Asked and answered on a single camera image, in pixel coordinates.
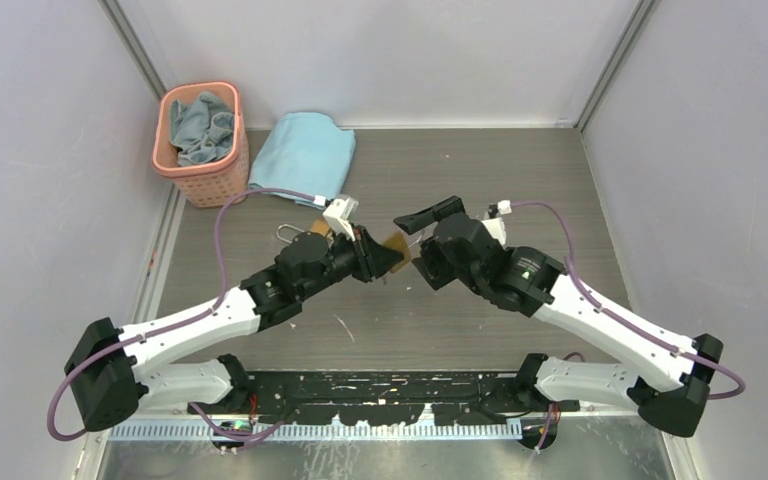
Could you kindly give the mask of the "brass padlock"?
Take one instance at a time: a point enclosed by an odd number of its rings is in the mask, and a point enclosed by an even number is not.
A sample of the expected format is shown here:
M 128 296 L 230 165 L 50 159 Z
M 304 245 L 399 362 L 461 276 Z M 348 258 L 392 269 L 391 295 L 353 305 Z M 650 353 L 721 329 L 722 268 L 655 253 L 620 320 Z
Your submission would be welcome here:
M 310 232 L 327 237 L 329 231 L 330 227 L 328 224 L 324 220 L 318 219 L 307 228 L 301 228 L 288 223 L 281 224 L 276 228 L 275 237 L 285 244 L 290 244 L 294 241 L 296 236 L 302 233 Z
M 388 270 L 388 274 L 395 274 L 397 271 L 407 266 L 418 251 L 418 245 L 422 236 L 411 237 L 401 231 L 395 231 L 388 236 L 382 243 L 382 246 L 399 254 L 398 262 L 395 262 Z

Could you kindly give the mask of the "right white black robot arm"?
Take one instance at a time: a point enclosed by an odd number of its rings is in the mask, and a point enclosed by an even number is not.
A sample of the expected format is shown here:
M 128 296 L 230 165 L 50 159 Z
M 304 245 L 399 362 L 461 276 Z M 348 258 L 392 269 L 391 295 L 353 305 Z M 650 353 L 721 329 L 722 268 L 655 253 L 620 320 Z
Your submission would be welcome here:
M 506 244 L 508 200 L 470 217 L 453 196 L 395 218 L 408 235 L 431 228 L 413 264 L 439 290 L 453 281 L 495 307 L 562 328 L 614 358 L 614 363 L 570 361 L 532 353 L 512 382 L 518 403 L 531 411 L 585 401 L 635 411 L 650 426 L 689 438 L 712 400 L 711 381 L 723 344 L 661 328 L 599 294 L 559 261 L 528 246 Z

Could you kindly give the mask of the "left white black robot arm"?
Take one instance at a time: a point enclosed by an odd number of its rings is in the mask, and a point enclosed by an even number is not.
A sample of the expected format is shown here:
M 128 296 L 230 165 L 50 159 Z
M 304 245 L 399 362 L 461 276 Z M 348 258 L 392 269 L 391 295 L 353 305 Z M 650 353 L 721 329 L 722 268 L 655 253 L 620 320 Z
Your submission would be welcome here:
M 208 413 L 245 409 L 252 386 L 235 356 L 190 364 L 184 357 L 278 326 L 344 279 L 372 282 L 407 260 L 401 233 L 377 242 L 357 226 L 354 235 L 301 232 L 272 265 L 214 300 L 129 326 L 117 327 L 108 317 L 90 323 L 64 367 L 84 431 L 103 431 L 139 411 L 179 404 Z

